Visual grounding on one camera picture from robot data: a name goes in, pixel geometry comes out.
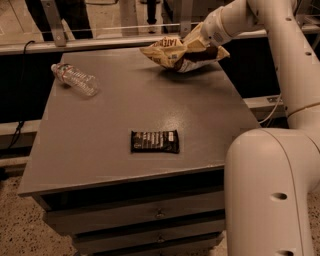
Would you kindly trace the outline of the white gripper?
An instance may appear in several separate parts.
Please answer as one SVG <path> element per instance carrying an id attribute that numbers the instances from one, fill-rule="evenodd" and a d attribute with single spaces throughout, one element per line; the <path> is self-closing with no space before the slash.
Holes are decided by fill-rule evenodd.
<path id="1" fill-rule="evenodd" d="M 219 7 L 211 12 L 183 39 L 187 53 L 203 52 L 210 45 L 218 47 L 231 41 L 222 23 L 222 11 Z"/>

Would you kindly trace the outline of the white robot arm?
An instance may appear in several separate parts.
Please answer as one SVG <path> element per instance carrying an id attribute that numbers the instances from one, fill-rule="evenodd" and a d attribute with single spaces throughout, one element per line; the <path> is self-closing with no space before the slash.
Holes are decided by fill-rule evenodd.
<path id="1" fill-rule="evenodd" d="M 320 183 L 320 61 L 294 17 L 297 0 L 233 0 L 194 36 L 220 46 L 265 29 L 288 126 L 237 137 L 224 167 L 228 256 L 315 256 L 307 196 Z"/>

